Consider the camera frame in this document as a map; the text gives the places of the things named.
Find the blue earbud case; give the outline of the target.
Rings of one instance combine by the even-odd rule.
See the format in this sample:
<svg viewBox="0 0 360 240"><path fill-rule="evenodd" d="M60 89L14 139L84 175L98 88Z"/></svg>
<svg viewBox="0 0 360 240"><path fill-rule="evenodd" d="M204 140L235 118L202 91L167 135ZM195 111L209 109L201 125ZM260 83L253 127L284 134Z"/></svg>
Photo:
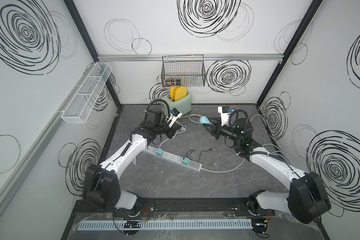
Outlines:
<svg viewBox="0 0 360 240"><path fill-rule="evenodd" d="M211 121L206 116L200 117L199 122L202 125L204 125L204 124L212 125Z"/></svg>

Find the teal charger with lilac cable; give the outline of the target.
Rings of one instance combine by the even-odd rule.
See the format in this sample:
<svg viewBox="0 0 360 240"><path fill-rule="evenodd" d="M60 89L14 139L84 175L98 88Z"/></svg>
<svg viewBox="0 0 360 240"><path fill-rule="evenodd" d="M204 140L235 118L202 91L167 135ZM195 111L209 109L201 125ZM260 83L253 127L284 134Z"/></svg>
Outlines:
<svg viewBox="0 0 360 240"><path fill-rule="evenodd" d="M160 149L160 148L157 148L157 149L155 150L155 153L156 153L157 156L162 157L163 154L164 154L164 151L163 151L162 149Z"/></svg>

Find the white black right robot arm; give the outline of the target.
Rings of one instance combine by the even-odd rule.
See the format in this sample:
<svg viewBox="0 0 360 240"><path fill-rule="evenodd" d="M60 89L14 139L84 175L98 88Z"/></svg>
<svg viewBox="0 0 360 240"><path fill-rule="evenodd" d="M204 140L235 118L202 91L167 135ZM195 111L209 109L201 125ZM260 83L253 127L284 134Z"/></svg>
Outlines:
<svg viewBox="0 0 360 240"><path fill-rule="evenodd" d="M315 172L293 167L257 143L252 137L254 128L246 111L222 106L218 112L220 117L201 117L200 123L216 139L224 137L233 141L232 147L239 157L266 170L288 190L286 194L263 190L252 194L250 206L254 212L259 209L285 212L309 224L331 210L322 178Z"/></svg>

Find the teal charger with black cable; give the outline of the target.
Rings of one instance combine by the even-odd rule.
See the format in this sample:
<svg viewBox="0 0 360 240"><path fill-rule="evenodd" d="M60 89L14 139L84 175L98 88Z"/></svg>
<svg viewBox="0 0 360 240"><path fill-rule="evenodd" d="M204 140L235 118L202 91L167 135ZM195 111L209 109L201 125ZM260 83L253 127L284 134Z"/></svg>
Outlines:
<svg viewBox="0 0 360 240"><path fill-rule="evenodd" d="M189 163L190 163L190 159L187 158L187 157L183 157L182 160L181 160L181 163L182 163L183 165L188 166Z"/></svg>

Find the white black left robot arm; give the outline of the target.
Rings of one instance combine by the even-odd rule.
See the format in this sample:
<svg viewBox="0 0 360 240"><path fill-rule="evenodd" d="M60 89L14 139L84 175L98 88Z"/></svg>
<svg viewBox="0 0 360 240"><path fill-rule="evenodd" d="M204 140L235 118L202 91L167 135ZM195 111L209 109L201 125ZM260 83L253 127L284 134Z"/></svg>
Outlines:
<svg viewBox="0 0 360 240"><path fill-rule="evenodd" d="M169 139L175 136L181 128L176 122L181 116L179 109L171 108L164 100L149 103L143 121L131 131L129 139L111 157L87 168L82 199L107 212L118 208L138 215L141 198L132 192L121 190L119 179L127 166L157 136L166 135Z"/></svg>

